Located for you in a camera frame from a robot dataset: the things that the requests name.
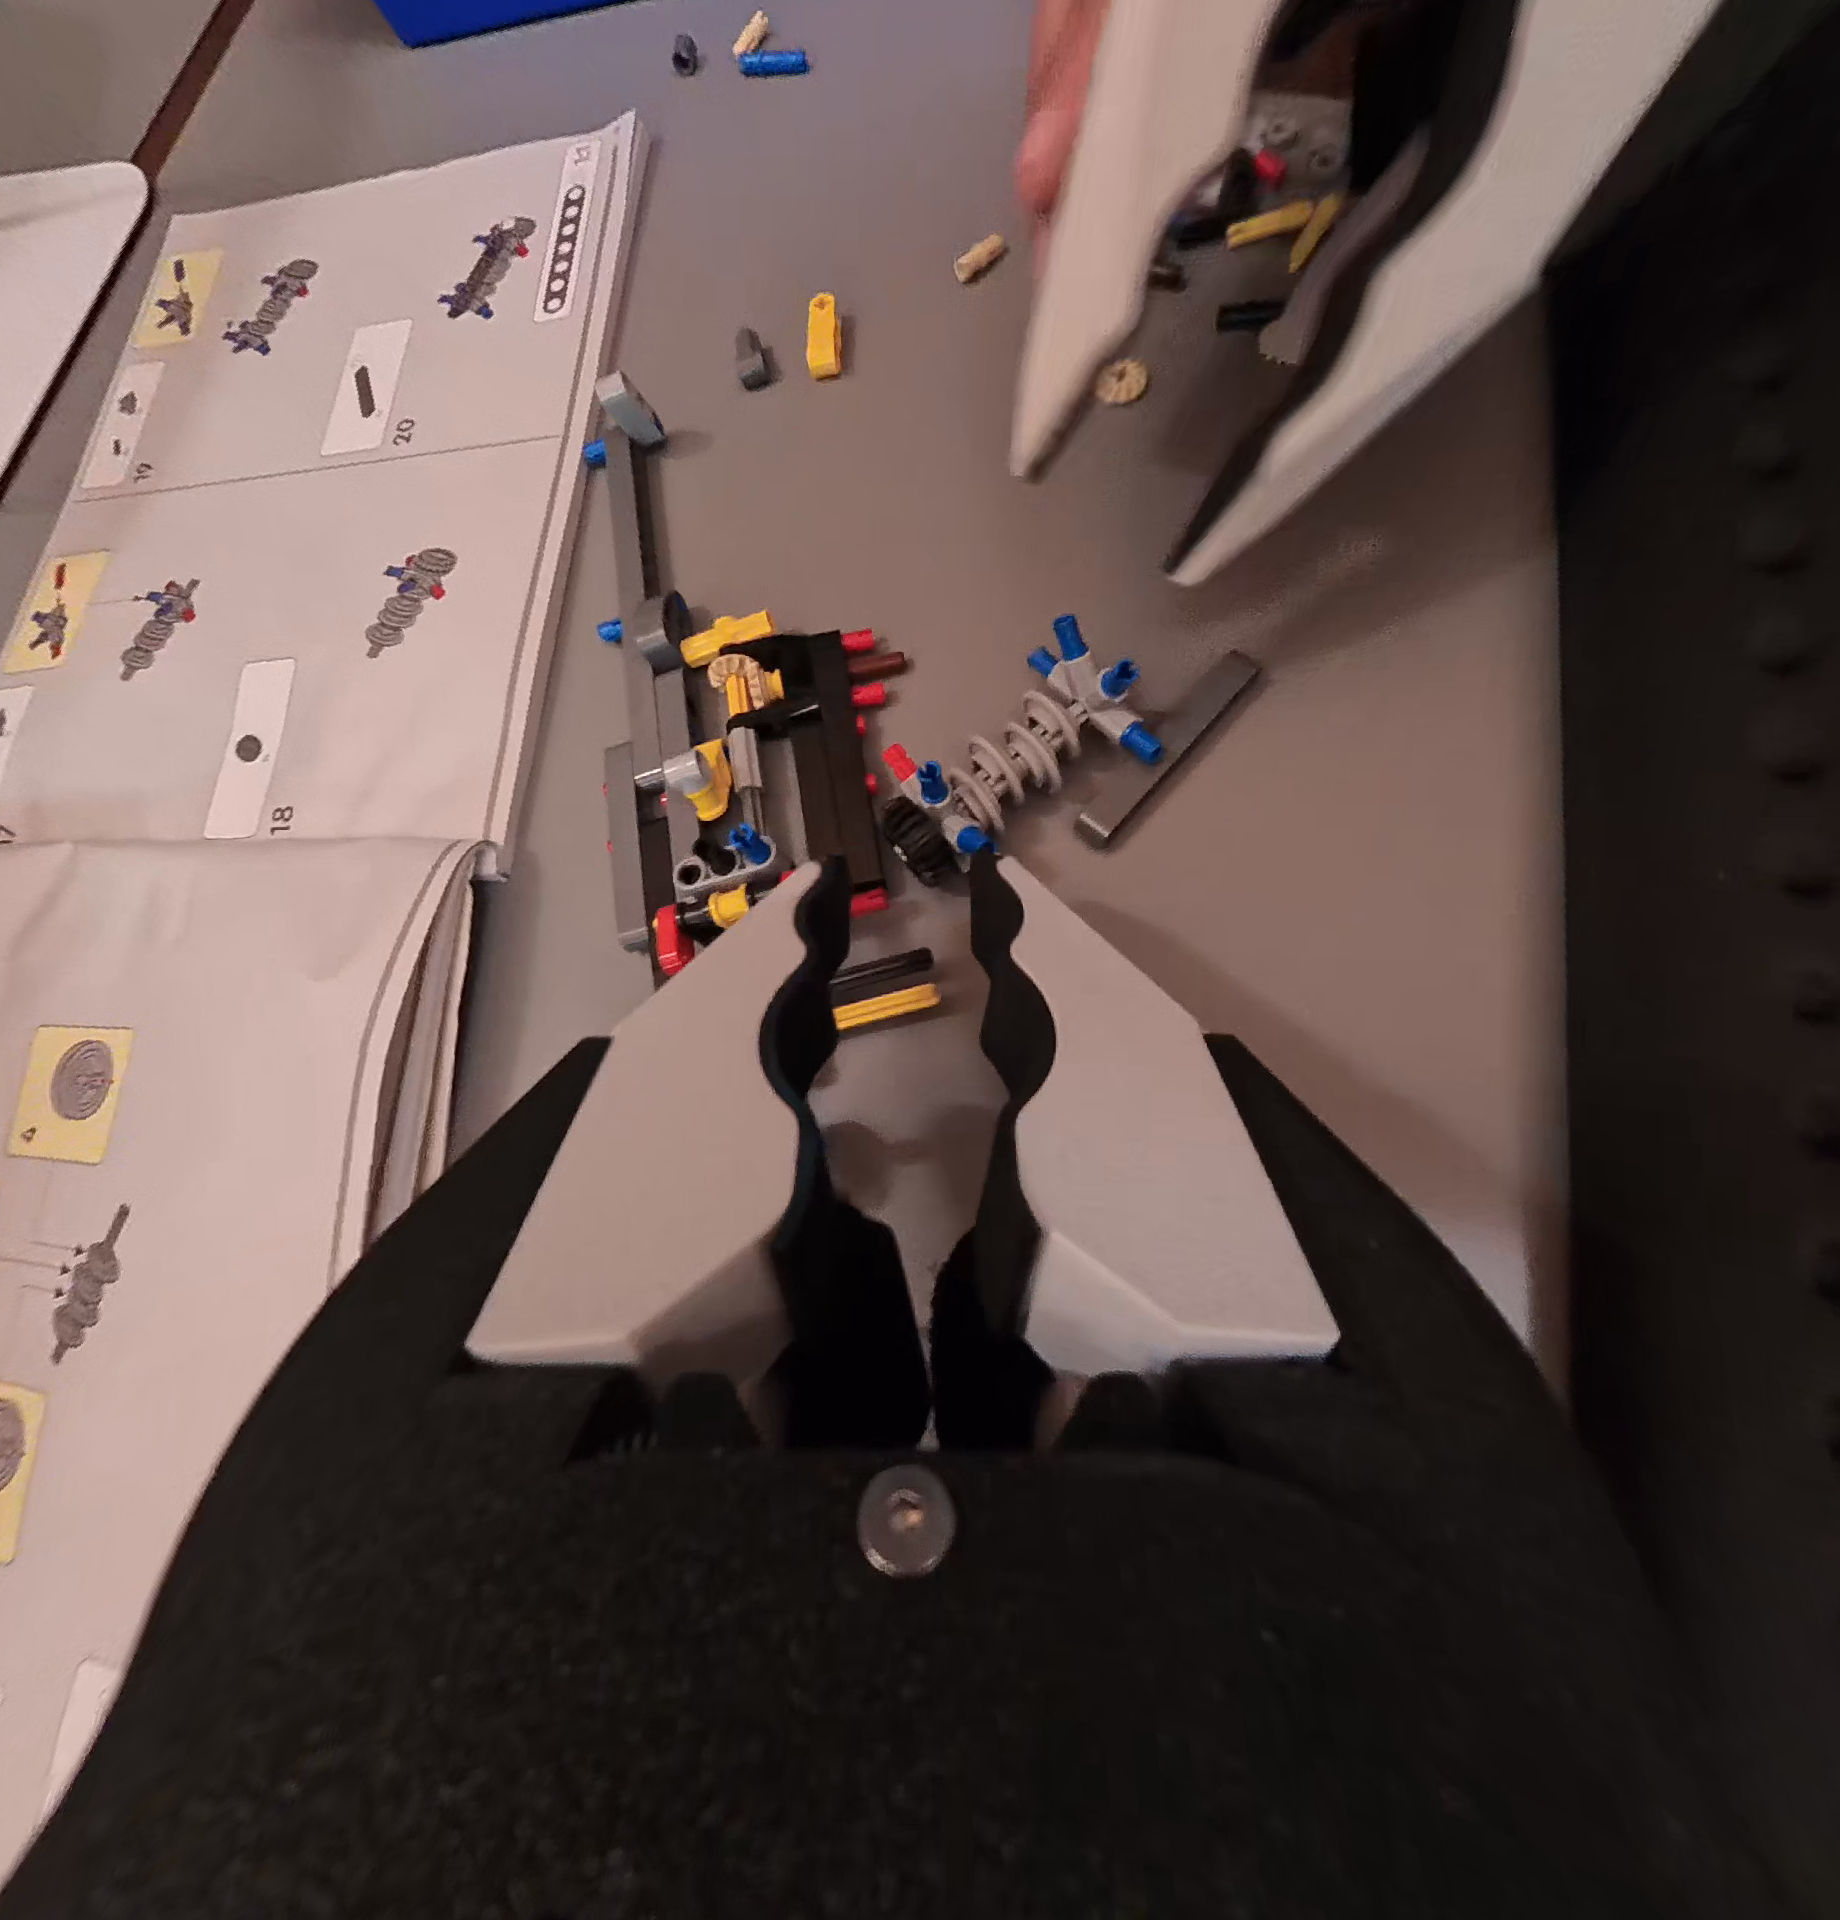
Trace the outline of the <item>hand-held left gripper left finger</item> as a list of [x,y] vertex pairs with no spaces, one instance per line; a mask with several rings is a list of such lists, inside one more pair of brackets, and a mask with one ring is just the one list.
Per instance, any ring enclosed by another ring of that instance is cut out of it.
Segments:
[[597,1364],[669,1389],[729,1381],[790,1431],[830,1204],[811,1086],[838,1044],[843,861],[801,861],[610,1036],[481,1306],[488,1365]]

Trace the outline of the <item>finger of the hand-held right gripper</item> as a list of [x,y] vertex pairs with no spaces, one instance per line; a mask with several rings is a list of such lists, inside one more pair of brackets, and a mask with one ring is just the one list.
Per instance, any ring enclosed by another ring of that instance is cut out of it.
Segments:
[[1175,586],[1211,581],[1280,525],[1531,294],[1715,13],[1464,10],[1425,130],[1350,198],[1258,336],[1291,379],[1167,554]]
[[1059,206],[1035,224],[1035,291],[1011,475],[1052,457],[1139,325],[1160,231],[1235,149],[1277,2],[1111,2]]

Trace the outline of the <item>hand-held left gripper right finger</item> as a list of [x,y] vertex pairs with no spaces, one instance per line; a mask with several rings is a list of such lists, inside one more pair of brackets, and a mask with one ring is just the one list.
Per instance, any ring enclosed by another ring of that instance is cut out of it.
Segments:
[[970,871],[1005,1091],[969,1230],[969,1447],[1057,1381],[1330,1356],[1338,1325],[1200,1022],[1008,856]]

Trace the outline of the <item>dark grey lego beam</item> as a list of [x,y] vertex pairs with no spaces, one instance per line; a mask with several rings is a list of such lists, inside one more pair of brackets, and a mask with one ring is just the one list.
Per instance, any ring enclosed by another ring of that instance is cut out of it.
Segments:
[[1135,760],[1102,781],[1074,823],[1077,841],[1094,852],[1122,841],[1160,792],[1194,764],[1202,744],[1258,693],[1259,681],[1261,664],[1255,658],[1234,650],[1217,656],[1158,711],[1158,760],[1150,765]]

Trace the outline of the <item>grey lego shock absorber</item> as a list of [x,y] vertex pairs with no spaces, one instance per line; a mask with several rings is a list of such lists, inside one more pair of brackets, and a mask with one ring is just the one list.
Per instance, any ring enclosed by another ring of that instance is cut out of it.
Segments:
[[917,762],[884,749],[892,794],[883,835],[908,876],[938,887],[964,875],[974,856],[999,849],[1008,811],[1031,794],[1057,794],[1065,762],[1084,744],[1081,709],[1050,693],[1026,693],[999,737],[970,736],[961,760]]

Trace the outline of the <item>lego instruction booklet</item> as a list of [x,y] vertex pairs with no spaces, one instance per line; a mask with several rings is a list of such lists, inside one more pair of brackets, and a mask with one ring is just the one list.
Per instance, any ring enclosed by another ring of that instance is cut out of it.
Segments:
[[0,1888],[189,1518],[436,1179],[634,114],[199,212],[0,652]]

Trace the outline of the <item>lego chassis assembly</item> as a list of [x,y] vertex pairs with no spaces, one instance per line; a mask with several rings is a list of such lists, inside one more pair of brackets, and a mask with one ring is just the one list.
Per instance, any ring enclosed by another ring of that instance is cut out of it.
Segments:
[[665,988],[810,861],[842,871],[853,919],[888,910],[866,715],[905,658],[869,632],[696,616],[665,577],[652,493],[665,424],[620,374],[594,403],[583,459],[604,480],[621,592],[597,629],[626,715],[601,783],[614,931]]

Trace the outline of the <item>person's right hand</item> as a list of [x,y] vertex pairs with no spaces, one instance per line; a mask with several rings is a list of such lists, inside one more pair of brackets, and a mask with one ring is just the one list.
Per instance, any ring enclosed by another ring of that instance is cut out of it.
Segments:
[[1037,2],[1028,31],[1023,127],[1014,187],[1035,224],[1052,222],[1086,110],[1110,2]]

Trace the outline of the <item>black dimpled pad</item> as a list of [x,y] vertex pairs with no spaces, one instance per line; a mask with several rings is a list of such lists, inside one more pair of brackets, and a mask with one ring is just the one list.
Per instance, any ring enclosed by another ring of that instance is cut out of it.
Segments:
[[1548,277],[1573,1398],[1840,1916],[1840,5]]

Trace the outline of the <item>blue plastic bin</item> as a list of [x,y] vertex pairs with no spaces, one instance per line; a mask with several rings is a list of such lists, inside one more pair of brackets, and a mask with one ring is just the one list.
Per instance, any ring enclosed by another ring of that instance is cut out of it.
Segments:
[[506,31],[523,31],[549,21],[604,13],[620,2],[499,2],[499,0],[379,0],[375,10],[392,35],[412,49],[449,45]]

